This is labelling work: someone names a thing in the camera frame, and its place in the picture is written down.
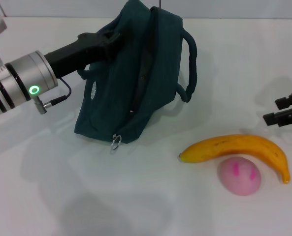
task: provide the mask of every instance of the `yellow banana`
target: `yellow banana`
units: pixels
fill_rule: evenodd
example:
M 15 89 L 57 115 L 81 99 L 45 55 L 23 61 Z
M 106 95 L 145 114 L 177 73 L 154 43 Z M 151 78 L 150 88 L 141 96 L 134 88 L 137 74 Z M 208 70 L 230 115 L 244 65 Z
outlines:
M 272 141 L 260 136 L 235 134 L 207 139 L 189 146 L 180 154 L 180 159 L 183 162 L 196 163 L 230 154 L 257 157 L 277 170 L 283 183 L 290 181 L 286 155 Z

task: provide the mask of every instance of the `dark green bag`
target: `dark green bag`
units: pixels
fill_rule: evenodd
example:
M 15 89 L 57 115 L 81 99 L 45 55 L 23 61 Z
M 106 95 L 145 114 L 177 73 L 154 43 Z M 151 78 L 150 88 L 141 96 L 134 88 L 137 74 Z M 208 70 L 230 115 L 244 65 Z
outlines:
M 131 39 L 113 62 L 97 62 L 79 70 L 86 80 L 75 133 L 89 138 L 129 143 L 139 138 L 153 112 L 175 98 L 189 102 L 196 87 L 197 49 L 182 18 L 157 7 L 129 0 L 121 14 L 100 32 L 129 28 Z M 182 41 L 190 49 L 189 85 L 178 84 Z

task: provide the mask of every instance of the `zipper pull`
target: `zipper pull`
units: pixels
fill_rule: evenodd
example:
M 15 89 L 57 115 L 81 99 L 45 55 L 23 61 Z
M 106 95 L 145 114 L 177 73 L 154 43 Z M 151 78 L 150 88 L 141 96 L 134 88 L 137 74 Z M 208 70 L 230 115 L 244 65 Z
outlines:
M 122 142 L 122 136 L 121 135 L 116 135 L 116 134 L 113 134 L 113 142 L 111 144 L 111 152 L 115 151 L 120 145 L 121 145 L 121 142 Z

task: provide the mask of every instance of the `bag strap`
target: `bag strap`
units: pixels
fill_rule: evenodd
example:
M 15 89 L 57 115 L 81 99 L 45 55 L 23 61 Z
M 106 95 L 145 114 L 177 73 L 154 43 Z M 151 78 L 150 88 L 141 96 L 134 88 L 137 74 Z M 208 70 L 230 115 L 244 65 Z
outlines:
M 197 68 L 196 68 L 196 58 L 197 58 L 197 47 L 193 37 L 183 29 L 181 36 L 186 40 L 189 45 L 190 50 L 190 78 L 189 85 L 186 90 L 182 88 L 180 84 L 177 84 L 176 92 L 181 96 L 183 102 L 189 102 L 192 98 L 192 94 L 195 91 L 197 84 Z

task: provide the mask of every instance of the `pink toy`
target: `pink toy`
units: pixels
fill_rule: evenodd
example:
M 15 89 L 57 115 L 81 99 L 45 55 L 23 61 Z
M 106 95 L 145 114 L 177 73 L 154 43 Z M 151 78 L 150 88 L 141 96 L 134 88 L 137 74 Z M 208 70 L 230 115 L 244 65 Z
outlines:
M 240 196 L 255 193 L 261 183 L 260 171 L 256 165 L 239 156 L 220 163 L 219 177 L 229 191 Z

